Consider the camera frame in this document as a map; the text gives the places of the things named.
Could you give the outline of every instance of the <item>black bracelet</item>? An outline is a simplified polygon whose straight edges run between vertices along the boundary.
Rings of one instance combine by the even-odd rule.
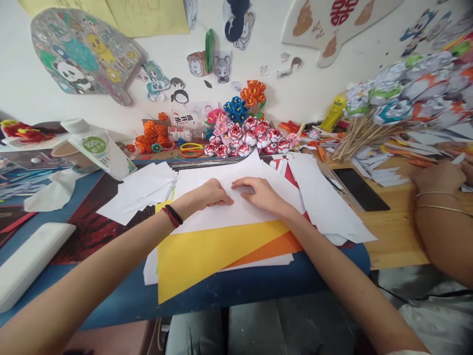
[[[182,221],[181,216],[178,215],[177,212],[170,205],[165,205],[164,208],[168,210],[169,213],[179,222],[179,225],[182,225],[184,223]]]

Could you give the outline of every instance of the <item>red bracelet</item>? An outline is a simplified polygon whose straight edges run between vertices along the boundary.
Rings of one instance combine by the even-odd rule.
[[[169,219],[171,220],[171,223],[172,225],[174,226],[174,228],[177,228],[179,227],[179,222],[177,221],[176,218],[174,218],[174,216],[171,214],[171,212],[169,212],[166,208],[162,208],[161,209],[162,211],[164,211],[168,216],[169,216]]]

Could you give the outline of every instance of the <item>white bottle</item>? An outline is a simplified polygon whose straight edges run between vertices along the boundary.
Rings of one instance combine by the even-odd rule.
[[[136,170],[136,166],[103,129],[89,125],[83,118],[63,121],[61,125],[71,133],[69,143],[112,178],[122,181]]]

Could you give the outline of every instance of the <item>yellow paper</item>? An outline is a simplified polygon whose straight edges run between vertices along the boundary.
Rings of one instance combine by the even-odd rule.
[[[75,8],[118,28],[105,0],[18,0],[18,2],[31,17],[35,17],[50,7]]]
[[[120,31],[128,37],[188,34],[181,0],[107,0]]]
[[[168,236],[158,245],[158,303],[166,302],[289,230],[280,220]]]

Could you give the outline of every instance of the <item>grey pants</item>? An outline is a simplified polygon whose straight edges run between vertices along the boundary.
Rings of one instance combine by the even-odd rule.
[[[223,355],[221,322],[220,309],[172,317],[166,355]],[[351,355],[354,348],[331,292],[230,307],[228,332],[228,355]]]

